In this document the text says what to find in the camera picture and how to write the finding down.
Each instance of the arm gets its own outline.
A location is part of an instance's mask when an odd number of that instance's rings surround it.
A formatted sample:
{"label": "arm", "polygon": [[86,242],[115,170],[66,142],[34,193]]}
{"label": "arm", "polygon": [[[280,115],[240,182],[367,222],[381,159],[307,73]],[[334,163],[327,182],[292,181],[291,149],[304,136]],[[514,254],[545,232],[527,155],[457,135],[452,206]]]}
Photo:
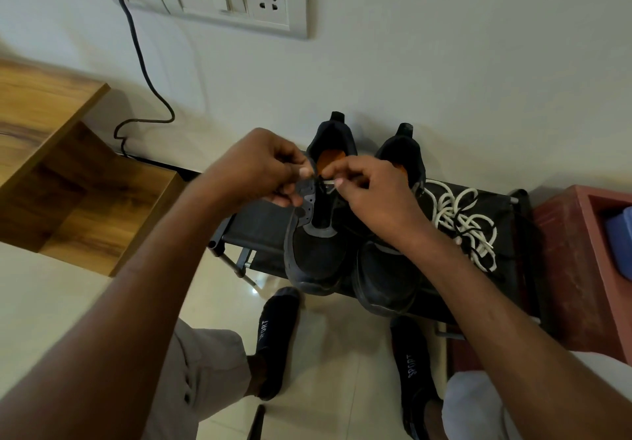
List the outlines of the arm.
{"label": "arm", "polygon": [[[368,188],[349,178],[361,174]],[[377,235],[411,259],[452,311],[525,440],[632,438],[632,403],[502,295],[425,218],[390,163],[347,157],[324,172]]]}
{"label": "arm", "polygon": [[293,182],[310,175],[308,165],[294,144],[263,129],[231,147],[0,401],[0,438],[140,438],[178,313],[219,222],[256,198],[300,205]]}

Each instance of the black wire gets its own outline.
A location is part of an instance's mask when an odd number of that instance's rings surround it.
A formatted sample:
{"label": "black wire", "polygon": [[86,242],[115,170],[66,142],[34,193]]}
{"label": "black wire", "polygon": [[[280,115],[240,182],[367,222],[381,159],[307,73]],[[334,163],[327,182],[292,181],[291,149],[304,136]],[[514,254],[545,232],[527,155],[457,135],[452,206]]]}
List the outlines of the black wire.
{"label": "black wire", "polygon": [[173,109],[169,105],[169,102],[164,100],[162,98],[162,95],[160,95],[158,91],[154,88],[154,84],[152,84],[152,81],[149,79],[149,75],[147,75],[147,69],[145,67],[145,60],[143,59],[143,53],[141,52],[140,44],[138,43],[138,36],[136,35],[136,27],[134,27],[134,19],[132,19],[131,17],[130,9],[128,9],[127,5],[125,5],[125,0],[119,0],[119,4],[121,5],[121,8],[123,9],[125,16],[127,17],[127,22],[130,25],[131,39],[134,42],[134,48],[136,49],[136,54],[138,55],[138,63],[140,64],[140,70],[143,71],[143,77],[145,77],[145,82],[147,82],[147,86],[149,87],[149,90],[152,91],[153,94],[158,98],[158,100],[160,100],[164,104],[164,106],[169,109],[169,113],[171,114],[171,117],[165,121],[162,121],[159,119],[127,119],[126,121],[122,121],[120,124],[118,124],[115,128],[114,137],[116,140],[121,141],[121,153],[123,156],[127,157],[128,155],[125,152],[125,142],[127,142],[127,137],[120,136],[118,134],[122,126],[130,124],[132,122],[141,122],[141,123],[147,123],[147,124],[171,124],[174,120],[176,120],[176,113],[173,111]]}

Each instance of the person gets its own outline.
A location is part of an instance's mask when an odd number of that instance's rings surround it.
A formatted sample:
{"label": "person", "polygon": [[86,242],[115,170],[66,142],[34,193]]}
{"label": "person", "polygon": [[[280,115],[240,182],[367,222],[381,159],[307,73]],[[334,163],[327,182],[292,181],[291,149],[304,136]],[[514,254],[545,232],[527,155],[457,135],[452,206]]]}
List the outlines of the person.
{"label": "person", "polygon": [[[281,289],[266,303],[253,356],[246,356],[236,333],[192,329],[178,313],[220,221],[257,198],[301,205],[295,183],[312,174],[294,144],[264,129],[229,148],[191,182],[92,307],[0,401],[0,437],[193,439],[200,420],[242,396],[276,395],[296,323],[295,289]],[[459,399],[480,412],[477,398],[451,393],[451,379],[442,406],[423,337],[407,318],[397,318],[393,347],[411,436],[632,438],[632,403],[542,332],[434,229],[395,167],[349,156],[322,175],[335,178],[353,212],[430,279],[485,367],[475,386],[489,393],[485,385],[493,385],[498,398],[491,416],[500,433],[459,429],[466,420],[459,417]],[[502,421],[502,409],[511,423]]]}

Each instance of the shoe heel tab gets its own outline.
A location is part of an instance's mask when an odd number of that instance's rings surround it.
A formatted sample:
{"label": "shoe heel tab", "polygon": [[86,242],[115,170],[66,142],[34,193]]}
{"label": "shoe heel tab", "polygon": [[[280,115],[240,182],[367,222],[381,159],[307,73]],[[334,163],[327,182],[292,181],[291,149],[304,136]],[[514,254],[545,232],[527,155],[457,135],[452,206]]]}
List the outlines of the shoe heel tab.
{"label": "shoe heel tab", "polygon": [[411,124],[407,124],[406,122],[402,122],[397,129],[396,135],[413,138],[413,126]]}
{"label": "shoe heel tab", "polygon": [[329,120],[344,123],[344,114],[342,112],[336,112],[335,110],[331,113],[331,117],[329,118]]}

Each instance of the wooden shelf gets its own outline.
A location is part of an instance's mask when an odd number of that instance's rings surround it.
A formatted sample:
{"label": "wooden shelf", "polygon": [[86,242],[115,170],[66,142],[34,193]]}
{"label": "wooden shelf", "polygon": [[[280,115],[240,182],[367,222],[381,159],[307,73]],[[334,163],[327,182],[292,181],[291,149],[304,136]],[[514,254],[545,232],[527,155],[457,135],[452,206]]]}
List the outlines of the wooden shelf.
{"label": "wooden shelf", "polygon": [[0,59],[0,241],[113,276],[185,183],[80,121],[108,89]]}

